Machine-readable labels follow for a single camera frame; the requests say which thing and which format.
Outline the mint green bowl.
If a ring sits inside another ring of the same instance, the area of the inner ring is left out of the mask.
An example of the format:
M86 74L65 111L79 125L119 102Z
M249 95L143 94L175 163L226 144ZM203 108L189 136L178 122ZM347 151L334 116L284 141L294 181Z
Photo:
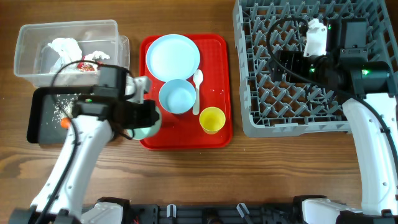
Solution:
M157 134L162 124L162 115L160 109L157 106L155 107L155 110L159 115L159 119L155 122L155 125L148 128L128 129L128 135L135 140L142 140Z

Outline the light blue bowl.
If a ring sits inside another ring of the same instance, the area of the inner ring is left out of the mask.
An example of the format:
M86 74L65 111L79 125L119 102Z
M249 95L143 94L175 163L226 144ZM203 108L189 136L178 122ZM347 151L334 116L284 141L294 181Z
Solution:
M181 79L174 79L163 84L159 91L159 103L164 110L172 114L184 114L196 101L193 85Z

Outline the orange carrot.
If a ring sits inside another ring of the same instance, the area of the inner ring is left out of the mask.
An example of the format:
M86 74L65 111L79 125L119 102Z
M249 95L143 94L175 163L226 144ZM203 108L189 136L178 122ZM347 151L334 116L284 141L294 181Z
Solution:
M71 122L69 118L62 118L60 120L60 125L63 129L69 129L71 126Z

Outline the white rice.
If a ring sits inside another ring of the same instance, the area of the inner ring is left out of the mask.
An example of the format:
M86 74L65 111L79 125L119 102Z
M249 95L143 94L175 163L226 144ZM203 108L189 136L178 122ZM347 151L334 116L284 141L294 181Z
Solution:
M71 117L73 104L77 99L77 93L55 95L56 103L53 106L54 111L52 121L61 122L63 118L67 116Z

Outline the red snack wrapper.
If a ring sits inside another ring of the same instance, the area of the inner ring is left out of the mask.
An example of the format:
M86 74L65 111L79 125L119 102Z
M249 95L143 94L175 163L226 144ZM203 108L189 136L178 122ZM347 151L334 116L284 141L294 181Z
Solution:
M93 72L98 70L98 65L93 63L80 62L76 67L81 72Z

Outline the small twisted white napkin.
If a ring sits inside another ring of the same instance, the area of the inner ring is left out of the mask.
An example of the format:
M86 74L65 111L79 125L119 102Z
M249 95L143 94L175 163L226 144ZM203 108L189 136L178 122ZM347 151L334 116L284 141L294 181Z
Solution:
M110 56L102 51L96 50L91 54L85 55L82 59L85 63L88 63L89 61L95 62L97 60L107 60L110 59Z

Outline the yellow plastic cup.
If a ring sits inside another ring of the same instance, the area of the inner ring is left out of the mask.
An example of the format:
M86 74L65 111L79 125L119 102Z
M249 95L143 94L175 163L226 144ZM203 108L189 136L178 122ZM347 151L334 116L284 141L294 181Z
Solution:
M207 134L216 134L226 122L225 113L217 107L207 107L199 117L200 126Z

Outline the large white napkin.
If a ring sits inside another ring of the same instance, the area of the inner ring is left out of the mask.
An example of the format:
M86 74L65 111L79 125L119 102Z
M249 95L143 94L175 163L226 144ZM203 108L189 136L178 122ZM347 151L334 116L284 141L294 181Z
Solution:
M64 65L82 59L82 50L73 38L57 38L47 44L58 53L58 60L51 67L50 73L56 73Z

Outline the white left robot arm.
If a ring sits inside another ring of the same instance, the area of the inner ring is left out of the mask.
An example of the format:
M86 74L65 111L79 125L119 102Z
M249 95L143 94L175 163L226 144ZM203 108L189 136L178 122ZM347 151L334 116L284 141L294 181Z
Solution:
M83 212L83 198L103 148L118 136L136 138L138 129L160 123L148 77L131 78L130 71L101 64L98 84L82 94L66 115L68 133L55 166L28 209L15 209L9 223L132 223L128 200L102 198Z

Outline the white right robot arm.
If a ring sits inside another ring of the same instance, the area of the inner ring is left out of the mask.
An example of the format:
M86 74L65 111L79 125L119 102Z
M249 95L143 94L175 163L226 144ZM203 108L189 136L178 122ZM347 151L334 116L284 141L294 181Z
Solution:
M339 96L354 138L362 184L361 208L308 196L298 200L304 223L397 222L397 78L384 61L368 60L364 19L296 18L303 52L271 52L273 76Z

